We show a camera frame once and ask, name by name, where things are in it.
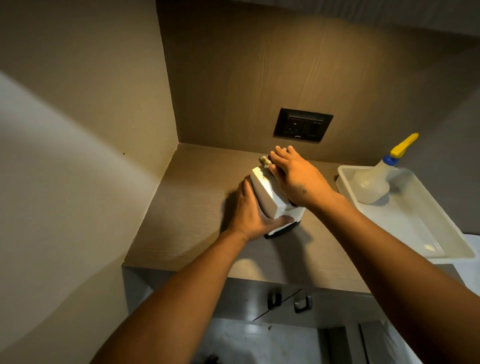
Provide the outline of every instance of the drawer handle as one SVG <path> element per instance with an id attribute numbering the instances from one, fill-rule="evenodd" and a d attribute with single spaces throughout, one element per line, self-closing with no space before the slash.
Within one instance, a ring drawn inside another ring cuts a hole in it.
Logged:
<path id="1" fill-rule="evenodd" d="M 282 305 L 282 294 L 275 293 L 275 302 L 273 302 L 273 296 L 273 294 L 270 294 L 267 298 L 267 307 L 269 310 L 272 310 L 275 307 L 280 307 Z"/>
<path id="2" fill-rule="evenodd" d="M 296 314 L 301 314 L 304 311 L 309 311 L 313 308 L 313 301 L 310 296 L 305 296 L 305 306 L 300 307 L 299 302 L 293 303 L 293 308 L 295 309 Z"/>

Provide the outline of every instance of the white device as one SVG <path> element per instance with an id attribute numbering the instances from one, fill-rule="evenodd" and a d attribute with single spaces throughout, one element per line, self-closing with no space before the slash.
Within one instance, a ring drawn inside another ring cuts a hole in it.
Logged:
<path id="1" fill-rule="evenodd" d="M 293 205 L 289 201 L 288 197 L 280 190 L 276 178 L 267 168 L 262 166 L 252 169 L 250 179 L 258 204 L 268 218 L 279 218 L 282 215 L 289 215 L 295 219 L 294 222 L 266 234 L 265 237 L 267 239 L 290 231 L 300 223 L 305 208 Z"/>

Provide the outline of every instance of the black base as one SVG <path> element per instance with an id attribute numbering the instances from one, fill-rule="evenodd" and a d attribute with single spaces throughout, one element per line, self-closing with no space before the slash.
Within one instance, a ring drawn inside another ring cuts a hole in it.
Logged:
<path id="1" fill-rule="evenodd" d="M 289 232 L 294 227 L 296 227 L 298 224 L 300 224 L 300 221 L 295 221 L 293 224 L 288 225 L 286 228 L 283 228 L 282 230 L 274 232 L 272 235 L 265 234 L 264 237 L 265 237 L 265 239 L 276 238 L 277 236 L 280 236 L 280 235 L 285 234 L 286 232 Z"/>

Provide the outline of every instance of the plastic tray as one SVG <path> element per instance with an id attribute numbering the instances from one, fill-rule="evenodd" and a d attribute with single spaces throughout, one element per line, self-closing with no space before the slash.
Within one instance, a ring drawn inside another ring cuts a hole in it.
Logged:
<path id="1" fill-rule="evenodd" d="M 387 177 L 390 192 L 371 205 L 361 204 L 349 181 L 363 166 L 338 167 L 338 191 L 366 217 L 434 264 L 477 260 L 477 253 L 464 239 L 415 174 L 394 169 Z"/>

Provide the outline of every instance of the switch plate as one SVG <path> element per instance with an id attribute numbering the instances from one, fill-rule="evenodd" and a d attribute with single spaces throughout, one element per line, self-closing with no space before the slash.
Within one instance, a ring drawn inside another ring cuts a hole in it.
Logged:
<path id="1" fill-rule="evenodd" d="M 333 115 L 281 108 L 273 135 L 319 143 L 332 119 Z"/>

